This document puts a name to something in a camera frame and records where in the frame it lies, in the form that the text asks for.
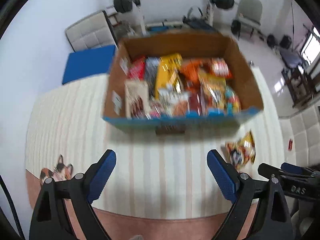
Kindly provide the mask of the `colourful candy balls bag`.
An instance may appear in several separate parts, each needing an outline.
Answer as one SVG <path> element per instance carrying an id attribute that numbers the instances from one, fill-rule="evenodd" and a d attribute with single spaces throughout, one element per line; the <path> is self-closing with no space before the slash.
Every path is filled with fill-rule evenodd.
<path id="1" fill-rule="evenodd" d="M 228 114 L 235 114 L 241 111 L 240 99 L 229 86 L 225 88 L 225 108 Z"/>

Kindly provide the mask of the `blue cushion pad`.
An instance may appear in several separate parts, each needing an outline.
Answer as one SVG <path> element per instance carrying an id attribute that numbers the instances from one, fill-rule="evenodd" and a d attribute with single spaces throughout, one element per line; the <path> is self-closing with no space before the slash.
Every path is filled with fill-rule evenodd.
<path id="1" fill-rule="evenodd" d="M 108 45 L 70 53 L 62 78 L 62 85 L 92 75 L 109 73 L 116 48 L 115 45 Z"/>

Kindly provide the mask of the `white beige Franzzi packet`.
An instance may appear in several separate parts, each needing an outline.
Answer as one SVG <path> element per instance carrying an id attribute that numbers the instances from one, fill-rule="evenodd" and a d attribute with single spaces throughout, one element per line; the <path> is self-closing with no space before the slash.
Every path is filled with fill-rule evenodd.
<path id="1" fill-rule="evenodd" d="M 149 87 L 146 81 L 125 81 L 125 111 L 128 119 L 146 118 L 149 112 Z"/>

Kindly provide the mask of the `white cookie packet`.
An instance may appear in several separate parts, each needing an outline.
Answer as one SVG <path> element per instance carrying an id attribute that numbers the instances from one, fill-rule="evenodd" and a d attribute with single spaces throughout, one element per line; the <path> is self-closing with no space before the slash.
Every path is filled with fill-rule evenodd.
<path id="1" fill-rule="evenodd" d="M 170 102 L 171 116 L 185 116 L 189 112 L 188 98 L 178 97 Z"/>

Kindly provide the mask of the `red panda snack bag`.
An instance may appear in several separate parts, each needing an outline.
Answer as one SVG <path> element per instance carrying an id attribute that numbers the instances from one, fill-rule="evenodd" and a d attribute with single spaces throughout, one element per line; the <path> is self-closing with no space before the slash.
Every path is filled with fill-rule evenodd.
<path id="1" fill-rule="evenodd" d="M 215 77 L 222 77 L 225 79 L 231 79 L 232 73 L 222 58 L 212 58 L 209 60 L 209 70 L 210 73 Z"/>

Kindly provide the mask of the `orange snack bag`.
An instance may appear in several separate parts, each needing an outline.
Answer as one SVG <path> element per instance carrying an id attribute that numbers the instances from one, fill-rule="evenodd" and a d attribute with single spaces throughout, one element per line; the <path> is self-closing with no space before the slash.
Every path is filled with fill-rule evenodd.
<path id="1" fill-rule="evenodd" d="M 208 59 L 187 59 L 182 62 L 179 70 L 183 87 L 186 91 L 195 93 L 200 90 L 201 81 L 207 77 Z"/>

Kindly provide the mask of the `cardboard milk box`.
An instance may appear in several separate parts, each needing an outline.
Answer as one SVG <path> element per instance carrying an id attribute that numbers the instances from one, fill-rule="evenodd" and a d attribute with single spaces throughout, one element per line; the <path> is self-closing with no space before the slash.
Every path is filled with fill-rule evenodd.
<path id="1" fill-rule="evenodd" d="M 120 42 L 103 119 L 117 128 L 243 123 L 263 108 L 237 42 L 190 31 Z"/>

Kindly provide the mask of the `dark wooden chair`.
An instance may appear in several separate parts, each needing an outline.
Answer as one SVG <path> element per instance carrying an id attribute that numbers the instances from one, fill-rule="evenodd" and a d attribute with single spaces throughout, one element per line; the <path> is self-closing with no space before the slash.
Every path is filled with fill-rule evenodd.
<path id="1" fill-rule="evenodd" d="M 310 70 L 301 73 L 298 66 L 290 68 L 285 66 L 281 71 L 284 85 L 288 88 L 293 105 L 292 108 L 304 107 L 319 96 L 319 61 Z"/>

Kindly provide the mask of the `white barbell rack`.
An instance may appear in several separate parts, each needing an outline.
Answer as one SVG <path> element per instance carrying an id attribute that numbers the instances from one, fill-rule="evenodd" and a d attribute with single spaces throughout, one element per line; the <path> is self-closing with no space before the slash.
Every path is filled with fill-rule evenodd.
<path id="1" fill-rule="evenodd" d="M 169 14 L 169 19 L 163 18 L 161 20 L 156 19 L 151 23 L 146 23 L 145 17 L 143 15 L 143 11 L 141 9 L 141 1 L 146 0 L 131 0 L 133 6 L 135 6 L 137 10 L 137 17 L 139 19 L 139 24 L 134 25 L 133 29 L 140 35 L 148 35 L 151 32 L 163 31 L 164 29 L 170 28 L 190 28 L 186 24 L 183 24 L 182 19 L 182 12 L 178 11 L 177 0 L 169 0 L 169 2 L 165 3 L 165 7 L 163 10 L 155 12 L 161 14 L 162 12 L 166 12 Z M 219 0 L 205 0 L 206 4 L 206 11 L 202 11 L 204 15 L 204 19 L 206 22 L 213 27 L 213 19 L 214 19 L 214 9 L 217 8 L 217 4 Z"/>

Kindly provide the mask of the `white quilted chair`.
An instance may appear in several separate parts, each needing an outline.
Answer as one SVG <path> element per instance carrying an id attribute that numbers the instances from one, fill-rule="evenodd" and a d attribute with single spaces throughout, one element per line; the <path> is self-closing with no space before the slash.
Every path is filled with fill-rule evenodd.
<path id="1" fill-rule="evenodd" d="M 319 164 L 319 102 L 290 118 L 280 118 L 285 161 L 302 167 Z M 289 140 L 292 151 L 288 151 Z"/>
<path id="2" fill-rule="evenodd" d="M 70 25 L 65 30 L 66 38 L 74 52 L 118 46 L 112 24 L 106 11 L 99 10 Z"/>

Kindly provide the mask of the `yellow panda snack bag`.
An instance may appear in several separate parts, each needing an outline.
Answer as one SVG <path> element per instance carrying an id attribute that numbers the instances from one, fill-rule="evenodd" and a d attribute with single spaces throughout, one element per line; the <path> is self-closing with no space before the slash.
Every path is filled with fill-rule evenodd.
<path id="1" fill-rule="evenodd" d="M 236 142 L 225 143 L 225 148 L 230 163 L 237 171 L 240 171 L 248 163 L 254 164 L 256 150 L 252 131 L 247 132 Z"/>

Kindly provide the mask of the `yellow black snack bag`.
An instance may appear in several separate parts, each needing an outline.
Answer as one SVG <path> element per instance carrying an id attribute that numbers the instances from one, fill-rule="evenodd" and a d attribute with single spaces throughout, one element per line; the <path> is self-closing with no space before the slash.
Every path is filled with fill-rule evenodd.
<path id="1" fill-rule="evenodd" d="M 181 93 L 183 91 L 179 71 L 182 56 L 179 53 L 163 57 L 147 57 L 145 60 L 144 80 L 148 84 L 149 97 L 159 99 L 162 88 Z"/>

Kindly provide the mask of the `white quilted chair right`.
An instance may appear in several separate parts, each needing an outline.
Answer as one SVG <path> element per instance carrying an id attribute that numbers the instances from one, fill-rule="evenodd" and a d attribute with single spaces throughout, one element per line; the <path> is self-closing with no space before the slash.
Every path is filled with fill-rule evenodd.
<path id="1" fill-rule="evenodd" d="M 319 164 L 319 102 L 290 118 L 280 118 L 285 161 L 302 167 Z M 289 140 L 292 151 L 288 151 Z"/>

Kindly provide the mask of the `red rectangular snack packet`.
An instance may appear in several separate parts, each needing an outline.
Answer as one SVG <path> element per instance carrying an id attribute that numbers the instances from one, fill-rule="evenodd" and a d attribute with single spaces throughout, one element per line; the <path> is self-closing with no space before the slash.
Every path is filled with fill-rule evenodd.
<path id="1" fill-rule="evenodd" d="M 133 61 L 133 63 L 131 64 L 131 68 L 129 69 L 127 78 L 144 80 L 145 61 L 146 61 L 146 57 L 144 56 Z"/>

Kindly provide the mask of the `grey folding chair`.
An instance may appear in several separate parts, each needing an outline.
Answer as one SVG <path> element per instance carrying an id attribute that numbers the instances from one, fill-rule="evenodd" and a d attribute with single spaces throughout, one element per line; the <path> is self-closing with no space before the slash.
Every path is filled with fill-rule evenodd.
<path id="1" fill-rule="evenodd" d="M 240 0 L 236 17 L 231 24 L 231 32 L 240 38 L 242 26 L 251 29 L 250 37 L 256 31 L 261 34 L 263 5 L 260 0 Z"/>

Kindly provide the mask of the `black sit-up bench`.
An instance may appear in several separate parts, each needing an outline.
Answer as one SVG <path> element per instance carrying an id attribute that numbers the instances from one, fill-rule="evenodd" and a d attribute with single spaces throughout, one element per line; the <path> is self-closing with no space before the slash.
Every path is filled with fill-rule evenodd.
<path id="1" fill-rule="evenodd" d="M 200 13 L 200 17 L 195 17 L 193 15 L 194 8 L 198 10 L 198 12 Z M 209 31 L 212 33 L 219 33 L 219 31 L 216 28 L 212 27 L 206 22 L 200 7 L 195 7 L 195 6 L 190 7 L 190 9 L 187 12 L 187 15 L 183 16 L 182 22 L 183 24 L 186 24 L 187 26 L 189 26 L 191 29 L 194 29 L 194 30 L 203 30 L 203 31 Z"/>

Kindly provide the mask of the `dark red jelly packet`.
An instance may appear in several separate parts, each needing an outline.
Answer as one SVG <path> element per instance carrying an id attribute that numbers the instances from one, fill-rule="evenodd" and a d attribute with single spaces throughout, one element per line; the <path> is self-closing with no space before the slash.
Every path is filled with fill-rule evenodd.
<path id="1" fill-rule="evenodd" d="M 202 115 L 202 98 L 200 92 L 192 93 L 189 97 L 189 111 L 196 113 L 198 116 Z"/>

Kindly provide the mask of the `yellow biscuit bag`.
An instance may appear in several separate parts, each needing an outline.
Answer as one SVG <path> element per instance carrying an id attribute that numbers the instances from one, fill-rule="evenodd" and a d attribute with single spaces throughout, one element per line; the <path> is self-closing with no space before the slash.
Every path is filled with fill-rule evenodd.
<path id="1" fill-rule="evenodd" d="M 201 84 L 206 111 L 214 109 L 224 111 L 226 80 L 208 74 L 204 70 L 198 71 L 199 82 Z"/>

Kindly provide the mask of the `small white cow packet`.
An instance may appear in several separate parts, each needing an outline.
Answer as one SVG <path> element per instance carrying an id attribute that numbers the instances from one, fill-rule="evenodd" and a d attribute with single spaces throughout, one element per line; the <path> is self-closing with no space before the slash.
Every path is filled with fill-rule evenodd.
<path id="1" fill-rule="evenodd" d="M 158 96 L 163 107 L 167 108 L 175 98 L 175 91 L 172 88 L 159 88 Z"/>

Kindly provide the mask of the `white quilted chair left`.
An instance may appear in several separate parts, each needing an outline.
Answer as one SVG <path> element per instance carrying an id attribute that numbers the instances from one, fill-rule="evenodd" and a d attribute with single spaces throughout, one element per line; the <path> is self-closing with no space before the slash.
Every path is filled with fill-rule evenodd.
<path id="1" fill-rule="evenodd" d="M 70 25 L 65 30 L 66 38 L 74 52 L 118 46 L 112 24 L 106 11 L 99 10 Z"/>

